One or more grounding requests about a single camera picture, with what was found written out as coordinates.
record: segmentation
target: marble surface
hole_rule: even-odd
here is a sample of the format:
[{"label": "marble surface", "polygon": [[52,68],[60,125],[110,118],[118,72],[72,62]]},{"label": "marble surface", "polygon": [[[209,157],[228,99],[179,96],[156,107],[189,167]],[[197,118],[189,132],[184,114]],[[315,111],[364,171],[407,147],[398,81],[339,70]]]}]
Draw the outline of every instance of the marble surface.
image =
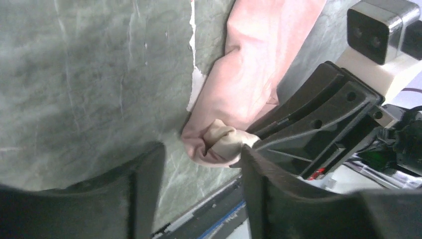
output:
[{"label": "marble surface", "polygon": [[[196,0],[197,66],[223,54],[233,0]],[[345,11],[329,0],[283,79],[281,100],[346,46]],[[154,229],[238,173],[192,163],[179,141],[189,114],[190,0],[2,0],[0,183],[64,188],[166,144]]]}]

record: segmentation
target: camera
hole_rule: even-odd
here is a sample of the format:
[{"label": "camera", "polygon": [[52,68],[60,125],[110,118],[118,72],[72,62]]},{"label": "camera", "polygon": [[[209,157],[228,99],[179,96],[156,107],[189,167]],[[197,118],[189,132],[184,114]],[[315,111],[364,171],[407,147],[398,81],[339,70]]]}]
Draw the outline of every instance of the camera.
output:
[{"label": "camera", "polygon": [[407,0],[363,0],[347,12],[347,42],[379,65],[403,53],[420,60],[420,14]]}]

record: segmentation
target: black cable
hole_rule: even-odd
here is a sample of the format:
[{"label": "black cable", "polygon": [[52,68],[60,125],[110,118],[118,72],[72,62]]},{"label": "black cable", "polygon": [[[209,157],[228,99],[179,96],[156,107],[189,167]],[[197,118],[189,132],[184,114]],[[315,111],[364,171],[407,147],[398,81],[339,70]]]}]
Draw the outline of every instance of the black cable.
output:
[{"label": "black cable", "polygon": [[402,130],[404,127],[410,125],[412,121],[414,121],[415,113],[417,114],[419,111],[422,111],[422,106],[416,106],[411,108],[410,110],[407,110],[403,116],[400,122],[396,125],[397,130]]},{"label": "black cable", "polygon": [[410,92],[416,92],[416,93],[422,94],[422,90],[417,89],[417,88],[404,88],[404,89],[402,89],[402,91],[410,91]]},{"label": "black cable", "polygon": [[356,151],[356,153],[362,153],[367,151],[369,148],[372,149],[372,146],[374,145],[375,141],[377,140],[377,136],[374,136],[371,141],[369,141],[362,149]]}]

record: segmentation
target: black plastic part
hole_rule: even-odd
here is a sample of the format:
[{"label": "black plastic part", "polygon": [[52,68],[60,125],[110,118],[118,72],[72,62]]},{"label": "black plastic part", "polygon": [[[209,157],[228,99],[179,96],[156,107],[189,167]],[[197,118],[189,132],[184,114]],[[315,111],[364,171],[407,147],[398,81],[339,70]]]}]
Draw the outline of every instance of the black plastic part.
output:
[{"label": "black plastic part", "polygon": [[403,115],[401,130],[396,132],[394,151],[397,153],[397,164],[422,175],[422,106],[408,110]]},{"label": "black plastic part", "polygon": [[406,28],[402,51],[422,60],[422,21],[418,20]]},{"label": "black plastic part", "polygon": [[364,148],[380,130],[368,115],[383,97],[331,62],[317,67],[282,106],[248,132],[262,139],[254,148],[294,175],[329,173]]},{"label": "black plastic part", "polygon": [[165,146],[154,142],[132,161],[66,189],[2,186],[0,238],[150,238],[165,158]]},{"label": "black plastic part", "polygon": [[253,239],[419,239],[420,190],[337,195],[316,188],[244,146],[246,208]]}]

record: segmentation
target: pink fabric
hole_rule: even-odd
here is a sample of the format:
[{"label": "pink fabric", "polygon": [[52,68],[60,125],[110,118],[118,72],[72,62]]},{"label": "pink fabric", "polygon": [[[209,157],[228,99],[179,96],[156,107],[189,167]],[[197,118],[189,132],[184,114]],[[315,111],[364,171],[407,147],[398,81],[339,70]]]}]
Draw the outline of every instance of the pink fabric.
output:
[{"label": "pink fabric", "polygon": [[214,64],[182,132],[196,163],[228,166],[208,149],[204,134],[215,119],[246,130],[277,100],[287,72],[325,0],[237,0],[227,22],[225,56]]}]

